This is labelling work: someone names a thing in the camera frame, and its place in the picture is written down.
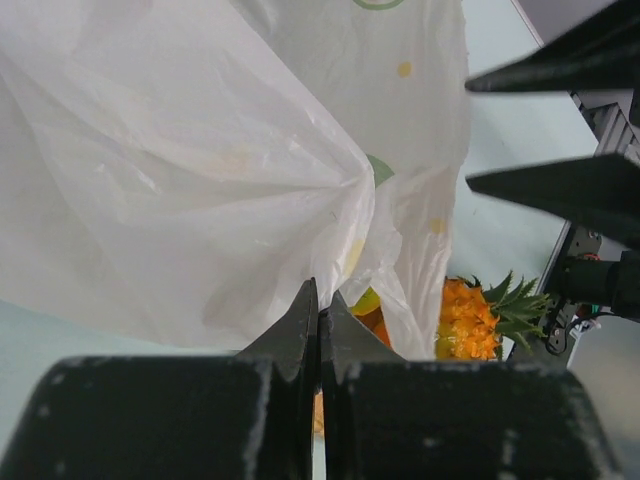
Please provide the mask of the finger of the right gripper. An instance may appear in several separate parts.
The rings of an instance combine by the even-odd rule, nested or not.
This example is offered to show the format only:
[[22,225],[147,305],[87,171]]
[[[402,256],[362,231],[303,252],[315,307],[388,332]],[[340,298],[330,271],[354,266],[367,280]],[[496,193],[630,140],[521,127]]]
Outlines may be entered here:
[[616,1],[520,60],[470,77],[474,93],[627,90],[639,86],[639,3]]
[[639,248],[639,164],[620,153],[470,175],[481,195],[541,210]]

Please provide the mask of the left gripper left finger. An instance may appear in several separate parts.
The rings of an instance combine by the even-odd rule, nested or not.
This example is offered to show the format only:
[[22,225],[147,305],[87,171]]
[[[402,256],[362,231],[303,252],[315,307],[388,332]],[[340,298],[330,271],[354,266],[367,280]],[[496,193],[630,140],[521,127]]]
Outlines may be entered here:
[[232,355],[76,356],[36,384],[5,479],[308,479],[318,294]]

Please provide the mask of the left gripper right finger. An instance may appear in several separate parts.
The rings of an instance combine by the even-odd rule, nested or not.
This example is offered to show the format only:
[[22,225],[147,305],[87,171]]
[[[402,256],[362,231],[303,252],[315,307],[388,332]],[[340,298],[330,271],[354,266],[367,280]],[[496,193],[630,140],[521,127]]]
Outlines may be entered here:
[[408,361],[335,296],[319,317],[331,479],[619,479],[594,407],[566,370]]

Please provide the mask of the white plastic bag lemon print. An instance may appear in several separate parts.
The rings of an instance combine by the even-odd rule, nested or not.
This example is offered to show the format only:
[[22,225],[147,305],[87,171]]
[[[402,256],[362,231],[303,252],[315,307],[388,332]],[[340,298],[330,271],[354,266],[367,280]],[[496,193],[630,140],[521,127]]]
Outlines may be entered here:
[[1,297],[240,349],[314,279],[431,359],[467,73],[458,1],[5,1]]

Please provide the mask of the fake pineapple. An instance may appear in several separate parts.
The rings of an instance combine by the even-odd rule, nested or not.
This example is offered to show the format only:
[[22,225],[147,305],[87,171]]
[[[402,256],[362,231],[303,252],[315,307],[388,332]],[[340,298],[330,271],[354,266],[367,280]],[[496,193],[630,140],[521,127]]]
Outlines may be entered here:
[[513,274],[495,287],[484,288],[478,278],[445,280],[436,334],[439,360],[491,361],[503,355],[509,339],[532,353],[529,339],[542,338],[538,326],[549,307],[549,296],[534,292],[536,279],[512,285]]

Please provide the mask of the aluminium front rail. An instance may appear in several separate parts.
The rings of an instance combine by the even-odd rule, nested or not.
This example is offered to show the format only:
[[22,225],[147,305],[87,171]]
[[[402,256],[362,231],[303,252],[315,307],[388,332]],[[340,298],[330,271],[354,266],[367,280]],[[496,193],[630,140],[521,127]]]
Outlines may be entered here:
[[[549,43],[611,4],[607,0],[513,1],[539,45]],[[639,149],[639,129],[629,122],[631,91],[571,92],[574,103],[598,140],[599,147],[626,154]]]

